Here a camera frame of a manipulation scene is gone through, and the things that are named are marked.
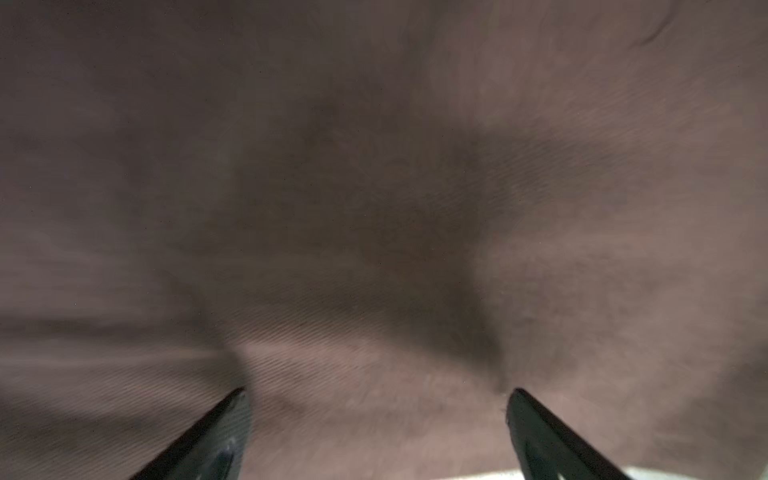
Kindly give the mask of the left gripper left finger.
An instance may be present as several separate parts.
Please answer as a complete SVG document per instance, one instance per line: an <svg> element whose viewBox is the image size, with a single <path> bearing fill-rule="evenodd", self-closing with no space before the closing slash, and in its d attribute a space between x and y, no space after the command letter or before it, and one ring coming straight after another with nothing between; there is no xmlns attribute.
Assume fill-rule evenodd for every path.
<svg viewBox="0 0 768 480"><path fill-rule="evenodd" d="M237 480L251 426L248 392L231 391L132 480Z"/></svg>

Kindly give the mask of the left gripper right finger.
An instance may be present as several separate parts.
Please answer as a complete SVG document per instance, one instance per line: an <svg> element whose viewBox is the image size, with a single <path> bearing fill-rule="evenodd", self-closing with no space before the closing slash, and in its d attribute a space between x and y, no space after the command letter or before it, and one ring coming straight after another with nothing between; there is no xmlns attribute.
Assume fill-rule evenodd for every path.
<svg viewBox="0 0 768 480"><path fill-rule="evenodd" d="M506 423L526 480L629 479L524 389L510 395Z"/></svg>

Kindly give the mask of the brown corduroy trousers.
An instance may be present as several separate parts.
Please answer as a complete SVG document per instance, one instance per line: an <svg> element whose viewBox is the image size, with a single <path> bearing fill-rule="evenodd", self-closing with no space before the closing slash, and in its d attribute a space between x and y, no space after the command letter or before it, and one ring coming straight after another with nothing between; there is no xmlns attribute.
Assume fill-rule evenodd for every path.
<svg viewBox="0 0 768 480"><path fill-rule="evenodd" d="M763 1L5 1L1 475L767 467Z"/></svg>

